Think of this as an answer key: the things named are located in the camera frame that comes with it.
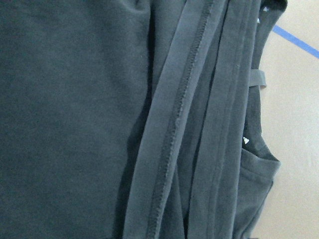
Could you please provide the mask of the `black graphic t-shirt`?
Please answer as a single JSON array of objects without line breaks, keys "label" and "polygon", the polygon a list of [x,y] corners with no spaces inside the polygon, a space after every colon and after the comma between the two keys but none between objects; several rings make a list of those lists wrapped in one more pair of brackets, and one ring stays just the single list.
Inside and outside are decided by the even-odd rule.
[{"label": "black graphic t-shirt", "polygon": [[259,69],[285,0],[3,0],[3,239],[248,239],[280,162]]}]

